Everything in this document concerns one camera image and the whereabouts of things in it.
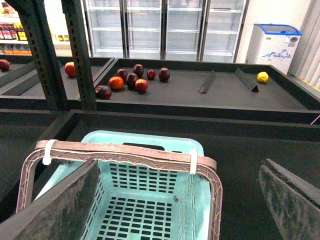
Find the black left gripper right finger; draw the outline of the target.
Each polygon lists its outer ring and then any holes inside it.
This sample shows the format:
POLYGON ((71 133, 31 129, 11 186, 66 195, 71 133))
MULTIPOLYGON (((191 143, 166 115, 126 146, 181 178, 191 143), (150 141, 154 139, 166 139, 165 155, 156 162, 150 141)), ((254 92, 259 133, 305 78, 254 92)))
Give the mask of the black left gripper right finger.
POLYGON ((320 238, 320 189, 267 158, 258 172, 268 209, 284 240, 320 238))

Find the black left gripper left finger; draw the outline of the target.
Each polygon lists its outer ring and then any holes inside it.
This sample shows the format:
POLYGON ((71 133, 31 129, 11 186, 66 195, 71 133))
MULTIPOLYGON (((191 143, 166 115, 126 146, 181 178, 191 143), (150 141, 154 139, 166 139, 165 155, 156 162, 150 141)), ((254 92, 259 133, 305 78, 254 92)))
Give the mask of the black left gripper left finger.
POLYGON ((2 240, 79 240, 95 200, 100 173, 94 159, 0 225, 2 240))

